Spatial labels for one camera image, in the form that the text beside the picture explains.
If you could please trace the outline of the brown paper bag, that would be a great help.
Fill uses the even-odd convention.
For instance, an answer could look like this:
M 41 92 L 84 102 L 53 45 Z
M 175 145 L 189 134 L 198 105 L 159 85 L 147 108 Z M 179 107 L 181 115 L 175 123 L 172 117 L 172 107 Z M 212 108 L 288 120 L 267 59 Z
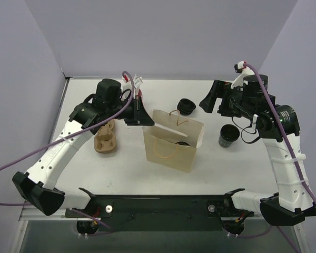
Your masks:
M 144 145 L 146 159 L 183 172 L 190 172 L 198 148 L 204 136 L 204 124 L 197 120 L 180 116 L 178 110 L 165 112 L 153 110 L 152 119 L 156 124 L 188 134 L 187 138 L 162 130 L 154 126 L 144 126 Z M 177 145 L 176 142 L 185 141 L 190 146 Z

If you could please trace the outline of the black cup lid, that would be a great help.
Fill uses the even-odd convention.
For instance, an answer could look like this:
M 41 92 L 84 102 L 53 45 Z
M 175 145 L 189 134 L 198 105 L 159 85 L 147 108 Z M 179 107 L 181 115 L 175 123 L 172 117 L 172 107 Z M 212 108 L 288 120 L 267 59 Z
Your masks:
M 179 141 L 179 142 L 176 142 L 175 144 L 177 145 L 183 145 L 183 146 L 190 146 L 187 142 L 185 141 Z

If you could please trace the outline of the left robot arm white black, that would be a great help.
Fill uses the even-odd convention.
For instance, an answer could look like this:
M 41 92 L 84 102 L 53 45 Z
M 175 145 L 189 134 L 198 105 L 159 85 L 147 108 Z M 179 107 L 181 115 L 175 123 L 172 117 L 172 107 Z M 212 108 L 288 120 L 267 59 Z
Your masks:
M 120 82 L 103 79 L 95 93 L 78 104 L 69 115 L 54 145 L 25 172 L 17 172 L 12 181 L 20 195 L 43 214 L 50 216 L 61 207 L 77 208 L 86 217 L 96 212 L 92 194 L 71 197 L 56 188 L 57 181 L 76 152 L 101 126 L 112 119 L 124 120 L 129 126 L 153 126 L 154 121 L 146 112 L 140 94 L 140 77 L 130 80 L 123 77 L 129 95 L 123 98 Z

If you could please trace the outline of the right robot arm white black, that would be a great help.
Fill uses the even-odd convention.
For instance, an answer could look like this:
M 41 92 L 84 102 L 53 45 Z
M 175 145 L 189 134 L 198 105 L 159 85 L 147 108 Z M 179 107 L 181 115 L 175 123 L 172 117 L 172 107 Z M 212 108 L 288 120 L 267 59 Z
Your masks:
M 265 145 L 278 192 L 270 196 L 238 189 L 225 195 L 223 209 L 229 215 L 240 210 L 260 213 L 272 226 L 294 226 L 306 217 L 316 216 L 316 197 L 312 196 L 304 169 L 306 159 L 300 148 L 300 126 L 295 110 L 278 105 L 268 93 L 266 75 L 247 75 L 240 85 L 214 80 L 199 106 L 212 113 L 216 100 L 222 100 L 218 114 L 246 118 Z

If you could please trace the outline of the pink straw holder cup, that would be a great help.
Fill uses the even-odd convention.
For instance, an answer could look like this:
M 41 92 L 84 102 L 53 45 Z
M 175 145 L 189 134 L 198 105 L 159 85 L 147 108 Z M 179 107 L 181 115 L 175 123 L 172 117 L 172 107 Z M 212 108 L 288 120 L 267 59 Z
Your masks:
M 137 99 L 139 100 L 139 101 L 142 101 L 142 91 L 141 91 L 141 89 L 139 89 L 138 90 L 138 93 L 137 93 Z

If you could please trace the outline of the stack of black lids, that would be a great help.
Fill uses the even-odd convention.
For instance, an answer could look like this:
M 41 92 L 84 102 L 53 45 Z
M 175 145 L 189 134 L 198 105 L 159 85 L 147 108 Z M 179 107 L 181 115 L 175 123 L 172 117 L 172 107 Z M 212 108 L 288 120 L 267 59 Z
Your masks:
M 182 98 L 177 104 L 177 110 L 181 115 L 190 115 L 196 108 L 196 105 L 193 101 Z

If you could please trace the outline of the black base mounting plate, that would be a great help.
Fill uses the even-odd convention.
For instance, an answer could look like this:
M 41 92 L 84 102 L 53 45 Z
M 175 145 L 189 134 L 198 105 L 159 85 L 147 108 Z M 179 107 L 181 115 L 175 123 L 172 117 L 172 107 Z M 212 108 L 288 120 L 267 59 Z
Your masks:
M 230 207 L 223 195 L 98 195 L 79 212 L 66 209 L 65 218 L 76 218 L 77 231 L 186 232 L 232 229 L 241 233 L 251 211 Z

